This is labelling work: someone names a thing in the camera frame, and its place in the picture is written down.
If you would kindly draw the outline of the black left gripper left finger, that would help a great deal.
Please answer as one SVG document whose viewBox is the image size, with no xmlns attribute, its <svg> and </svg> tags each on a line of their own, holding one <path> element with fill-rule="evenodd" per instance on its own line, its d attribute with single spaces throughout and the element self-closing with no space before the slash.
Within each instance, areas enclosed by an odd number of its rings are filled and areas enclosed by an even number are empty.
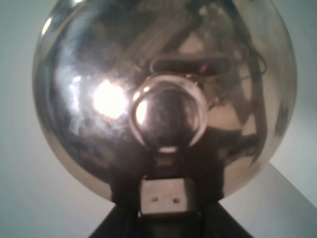
<svg viewBox="0 0 317 238">
<path fill-rule="evenodd" d="M 111 186 L 115 206 L 90 235 L 91 238 L 140 238 L 140 184 Z"/>
</svg>

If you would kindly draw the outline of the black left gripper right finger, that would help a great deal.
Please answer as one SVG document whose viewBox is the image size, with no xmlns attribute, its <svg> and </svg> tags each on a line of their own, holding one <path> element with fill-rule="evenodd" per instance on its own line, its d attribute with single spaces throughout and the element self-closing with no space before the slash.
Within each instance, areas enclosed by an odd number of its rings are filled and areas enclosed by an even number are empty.
<svg viewBox="0 0 317 238">
<path fill-rule="evenodd" d="M 198 216 L 193 238 L 250 238 L 246 231 L 219 203 L 224 198 L 222 184 L 196 181 Z"/>
</svg>

